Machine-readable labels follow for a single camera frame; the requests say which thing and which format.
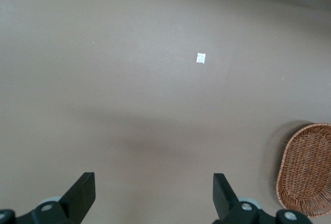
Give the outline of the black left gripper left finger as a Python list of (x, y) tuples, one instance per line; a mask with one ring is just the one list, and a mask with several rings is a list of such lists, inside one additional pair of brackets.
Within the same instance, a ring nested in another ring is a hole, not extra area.
[(1, 210), (1, 223), (81, 223), (95, 198), (95, 174), (85, 172), (57, 201), (44, 202), (19, 217), (14, 210)]

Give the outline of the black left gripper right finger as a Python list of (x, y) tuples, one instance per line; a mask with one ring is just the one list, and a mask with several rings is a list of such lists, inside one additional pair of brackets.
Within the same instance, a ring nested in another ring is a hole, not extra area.
[(279, 210), (272, 216), (263, 211), (254, 199), (239, 199), (223, 173), (213, 175), (213, 203), (218, 215), (214, 223), (311, 223), (300, 212)]

